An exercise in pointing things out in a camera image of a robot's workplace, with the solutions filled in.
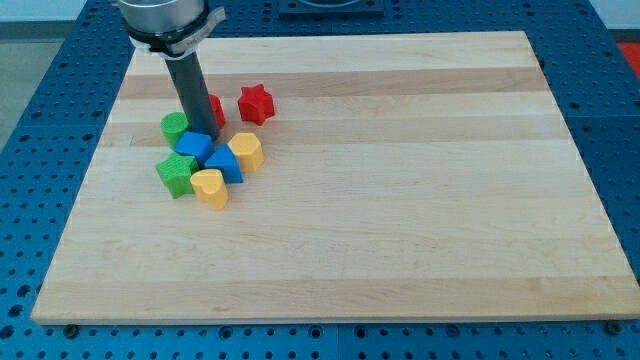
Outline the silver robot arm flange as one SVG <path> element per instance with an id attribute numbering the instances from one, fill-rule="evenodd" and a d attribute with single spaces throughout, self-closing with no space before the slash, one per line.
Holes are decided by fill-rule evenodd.
<path id="1" fill-rule="evenodd" d="M 194 53 L 226 19 L 223 7 L 206 0 L 113 0 L 132 44 L 166 60 Z"/>

